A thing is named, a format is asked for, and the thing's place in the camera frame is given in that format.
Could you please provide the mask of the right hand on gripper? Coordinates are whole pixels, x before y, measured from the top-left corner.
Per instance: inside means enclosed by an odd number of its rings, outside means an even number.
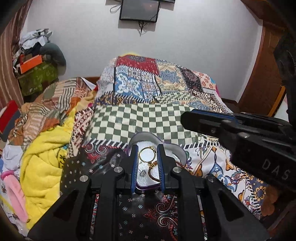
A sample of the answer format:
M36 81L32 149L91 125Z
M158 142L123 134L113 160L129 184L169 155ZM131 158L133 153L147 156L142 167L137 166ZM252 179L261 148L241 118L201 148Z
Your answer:
M265 196L261 205L261 214L263 217L270 216L275 211L274 204L278 200L280 191L275 187L268 185L265 189Z

